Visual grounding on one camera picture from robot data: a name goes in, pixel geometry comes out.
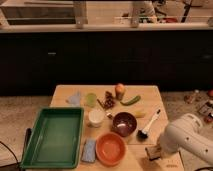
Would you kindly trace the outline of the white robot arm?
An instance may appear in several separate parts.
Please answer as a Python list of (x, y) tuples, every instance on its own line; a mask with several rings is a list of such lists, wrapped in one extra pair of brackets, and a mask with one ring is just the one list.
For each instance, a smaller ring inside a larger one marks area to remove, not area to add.
[(213, 166), (213, 141), (199, 134), (202, 126), (201, 120), (190, 113), (169, 122), (159, 136), (162, 151), (175, 154), (183, 148)]

